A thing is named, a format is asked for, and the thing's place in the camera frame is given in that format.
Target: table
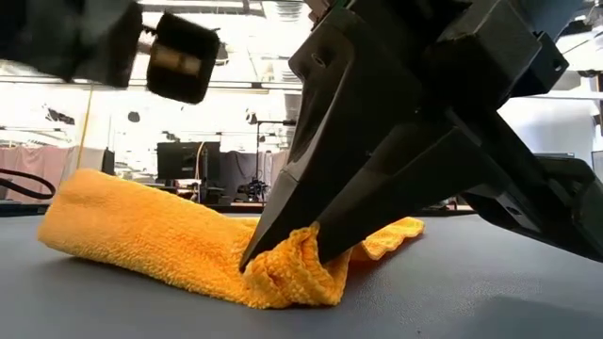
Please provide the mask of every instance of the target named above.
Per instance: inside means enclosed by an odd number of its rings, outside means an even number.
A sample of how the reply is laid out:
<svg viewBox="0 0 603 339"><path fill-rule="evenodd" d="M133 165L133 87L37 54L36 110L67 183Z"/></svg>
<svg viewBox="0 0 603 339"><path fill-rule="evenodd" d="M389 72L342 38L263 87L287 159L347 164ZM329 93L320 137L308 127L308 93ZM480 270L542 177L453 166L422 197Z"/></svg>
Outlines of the table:
<svg viewBox="0 0 603 339"><path fill-rule="evenodd" d="M49 250L40 220L0 219L3 339L603 337L603 264L476 216L426 219L422 239L354 269L337 307L284 311Z"/></svg>

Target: yellow pole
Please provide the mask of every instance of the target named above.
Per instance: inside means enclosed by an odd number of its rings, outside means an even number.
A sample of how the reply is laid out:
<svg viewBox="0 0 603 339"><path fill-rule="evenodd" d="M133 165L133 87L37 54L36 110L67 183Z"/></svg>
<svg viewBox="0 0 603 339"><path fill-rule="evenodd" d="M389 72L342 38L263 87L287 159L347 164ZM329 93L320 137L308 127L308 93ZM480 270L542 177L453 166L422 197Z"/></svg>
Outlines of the yellow pole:
<svg viewBox="0 0 603 339"><path fill-rule="evenodd" d="M94 85L90 85L90 95L88 96L88 106L86 107L86 116L84 117L84 130L82 131L82 139L79 142L79 151L77 152L77 166L76 169L79 169L79 166L82 161L82 153L84 151L84 140L86 139L86 132L88 131L88 119L90 117L90 106L92 105L92 93L94 92Z"/></svg>

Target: black mount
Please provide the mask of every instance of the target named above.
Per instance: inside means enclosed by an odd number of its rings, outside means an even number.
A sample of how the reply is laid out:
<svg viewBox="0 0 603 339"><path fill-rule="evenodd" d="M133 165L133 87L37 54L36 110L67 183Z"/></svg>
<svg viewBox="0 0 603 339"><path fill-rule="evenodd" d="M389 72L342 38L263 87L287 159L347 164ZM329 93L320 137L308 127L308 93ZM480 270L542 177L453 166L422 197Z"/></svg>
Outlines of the black mount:
<svg viewBox="0 0 603 339"><path fill-rule="evenodd" d="M315 220L327 262L457 194L497 226L603 261L603 189L591 169L534 156L497 113L559 80L568 63L553 39L580 4L331 8L290 60L304 83L301 116L241 268Z"/></svg>

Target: microfiber towel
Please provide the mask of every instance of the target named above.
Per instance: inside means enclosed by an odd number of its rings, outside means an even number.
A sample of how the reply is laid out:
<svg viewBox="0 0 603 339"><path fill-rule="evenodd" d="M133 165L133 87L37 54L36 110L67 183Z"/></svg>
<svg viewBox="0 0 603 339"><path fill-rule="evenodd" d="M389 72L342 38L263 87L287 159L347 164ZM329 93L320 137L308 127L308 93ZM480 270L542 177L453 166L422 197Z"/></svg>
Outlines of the microfiber towel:
<svg viewBox="0 0 603 339"><path fill-rule="evenodd" d="M326 265L316 223L238 263L257 218L228 218L172 194L84 169L63 184L39 228L51 249L127 268L190 292L249 307L336 305L350 260L378 260L423 232L406 218Z"/></svg>

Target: robotic arm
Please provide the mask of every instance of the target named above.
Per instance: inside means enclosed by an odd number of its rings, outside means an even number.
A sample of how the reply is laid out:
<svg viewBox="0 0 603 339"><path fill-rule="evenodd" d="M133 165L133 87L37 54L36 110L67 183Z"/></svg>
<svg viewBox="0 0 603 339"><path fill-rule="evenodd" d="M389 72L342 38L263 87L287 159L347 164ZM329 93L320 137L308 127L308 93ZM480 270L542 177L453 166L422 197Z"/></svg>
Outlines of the robotic arm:
<svg viewBox="0 0 603 339"><path fill-rule="evenodd" d="M307 2L316 25L289 62L301 115L241 268L315 220L328 262L457 194L499 227L603 262L603 185L580 160L534 156L497 113L559 80L568 64L554 40L581 0ZM144 28L136 3L5 3L0 58L127 86ZM220 42L164 18L148 86L199 102Z"/></svg>
<svg viewBox="0 0 603 339"><path fill-rule="evenodd" d="M205 96L220 40L214 30L165 14L157 28L142 24L131 0L2 0L0 59L71 82L89 79L126 88L137 52L150 54L147 87L177 101ZM140 34L155 36L151 46Z"/></svg>

